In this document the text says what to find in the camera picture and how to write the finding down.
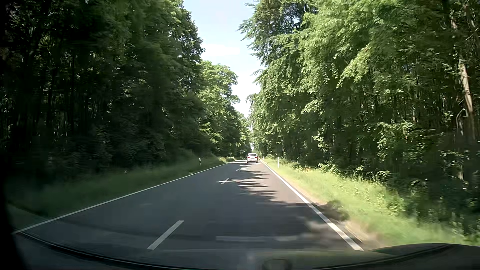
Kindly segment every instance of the white dashed center line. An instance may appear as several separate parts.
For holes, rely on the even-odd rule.
[[[225,182],[228,181],[229,179],[230,179],[230,177],[227,178],[227,179],[225,179],[225,180],[223,180],[223,181],[222,181],[222,184],[225,184]]]
[[[177,229],[183,221],[177,221],[173,226],[171,226],[166,232],[164,232],[158,239],[156,239],[147,249],[154,250],[156,247],[161,244],[172,232]]]

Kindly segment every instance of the road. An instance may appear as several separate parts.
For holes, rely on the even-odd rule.
[[[356,243],[342,238],[304,200],[263,163],[235,161],[16,237],[26,233],[76,250],[153,263],[162,252],[179,250],[353,250]]]

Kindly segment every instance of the sky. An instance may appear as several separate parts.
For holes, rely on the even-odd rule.
[[[247,96],[260,91],[260,87],[253,83],[255,76],[252,73],[261,65],[247,47],[250,41],[242,41],[243,34],[238,31],[242,21],[253,14],[253,9],[245,6],[245,2],[253,1],[184,0],[183,6],[192,13],[198,34],[203,40],[205,52],[202,59],[227,65],[237,74],[238,84],[232,86],[232,91],[240,98],[240,103],[233,106],[248,116],[250,105],[246,104]]]

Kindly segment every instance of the windshield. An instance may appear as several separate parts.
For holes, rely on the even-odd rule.
[[[244,2],[8,1],[25,261],[480,245],[480,3]]]

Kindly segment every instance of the road marking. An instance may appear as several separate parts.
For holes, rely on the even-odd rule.
[[[268,166],[265,162],[262,161],[262,163],[275,175],[277,176],[289,189],[291,189],[310,209],[312,209],[315,214],[317,214],[322,220],[327,223],[330,228],[332,228],[340,237],[342,237],[345,242],[347,242],[353,249],[355,250],[363,250],[355,241],[353,241],[348,235],[346,235],[335,223],[333,223],[328,217],[326,217],[320,210],[317,209],[317,207],[313,206],[306,198],[304,198],[298,191],[295,190],[292,186],[290,186],[289,183],[287,183],[285,180],[283,180],[280,175],[278,175],[276,172],[274,172],[270,166]]]
[[[183,221],[177,221],[173,224],[166,232],[164,232],[159,238],[157,238],[151,245],[147,247],[147,249],[154,250],[156,247],[161,244],[172,232],[177,229]]]
[[[225,180],[223,180],[221,184],[225,184],[225,182],[228,181],[229,179],[230,179],[230,177],[227,178],[227,179],[225,179]]]
[[[192,176],[192,175],[194,175],[194,174],[201,173],[201,172],[204,172],[204,171],[208,171],[208,170],[211,170],[211,169],[213,169],[213,168],[220,167],[220,166],[223,166],[223,165],[225,165],[225,164],[229,164],[229,163],[233,163],[233,162],[235,162],[235,161],[228,162],[228,163],[223,163],[223,164],[220,164],[220,165],[218,165],[218,166],[215,166],[215,167],[212,167],[212,168],[208,168],[208,169],[203,170],[203,171],[200,171],[200,172],[192,173],[192,174],[190,174],[190,175],[185,175],[185,176],[183,176],[183,177],[177,178],[177,179],[172,180],[172,181],[168,181],[168,182],[165,182],[165,183],[162,183],[162,184],[158,184],[158,185],[155,185],[155,186],[151,186],[151,187],[149,187],[149,188],[142,189],[142,190],[137,191],[137,192],[133,192],[133,193],[130,193],[130,194],[127,194],[127,195],[124,195],[124,196],[121,196],[121,197],[118,197],[118,198],[115,198],[115,199],[111,199],[111,200],[106,201],[106,202],[103,202],[103,203],[95,204],[95,205],[89,206],[89,207],[87,207],[87,208],[80,209],[80,210],[77,210],[77,211],[75,211],[75,212],[65,214],[65,215],[63,215],[63,216],[59,216],[59,217],[56,217],[56,218],[52,218],[52,219],[50,219],[50,220],[43,221],[43,222],[40,222],[40,223],[31,225],[31,226],[28,226],[28,227],[26,227],[26,228],[17,230],[17,231],[15,231],[15,232],[13,232],[12,234],[21,233],[21,232],[24,232],[24,231],[26,231],[26,230],[30,230],[30,229],[32,229],[32,228],[35,228],[35,227],[37,227],[37,226],[40,226],[40,225],[43,225],[43,224],[47,224],[47,223],[50,223],[50,222],[52,222],[52,221],[56,221],[56,220],[62,219],[62,218],[64,218],[64,217],[68,217],[68,216],[74,215],[74,214],[76,214],[76,213],[80,213],[80,212],[83,212],[83,211],[85,211],[85,210],[89,210],[89,209],[92,209],[92,208],[94,208],[94,207],[101,206],[101,205],[103,205],[103,204],[106,204],[106,203],[109,203],[109,202],[113,202],[113,201],[116,201],[116,200],[119,200],[119,199],[128,197],[128,196],[130,196],[130,195],[137,194],[137,193],[140,193],[140,192],[142,192],[142,191],[149,190],[149,189],[152,189],[152,188],[154,188],[154,187],[161,186],[161,185],[163,185],[163,184],[168,184],[168,183],[171,183],[171,182],[173,182],[173,181],[177,181],[177,180],[183,179],[183,178],[185,178],[185,177],[189,177],[189,176]]]

